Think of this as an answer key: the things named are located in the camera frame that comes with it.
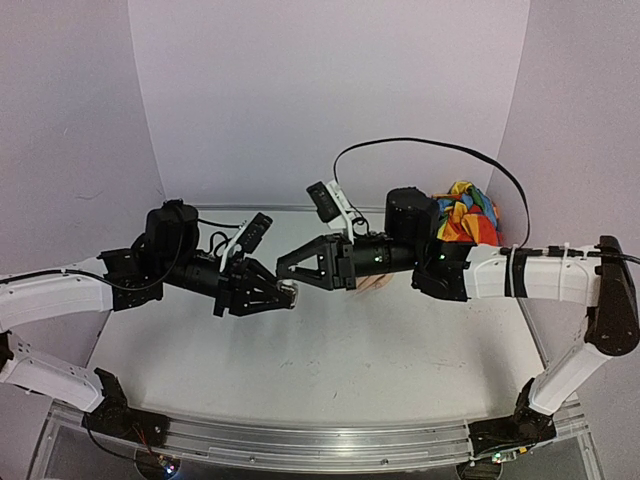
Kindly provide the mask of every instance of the colorful cloth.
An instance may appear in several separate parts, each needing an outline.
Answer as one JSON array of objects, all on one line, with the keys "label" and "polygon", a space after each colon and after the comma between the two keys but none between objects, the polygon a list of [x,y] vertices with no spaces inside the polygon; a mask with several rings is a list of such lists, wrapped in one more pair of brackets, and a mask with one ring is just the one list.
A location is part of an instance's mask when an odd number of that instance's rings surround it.
[{"label": "colorful cloth", "polygon": [[435,195],[440,205],[438,238],[445,242],[475,242],[498,246],[498,210],[470,182],[456,182],[449,193]]}]

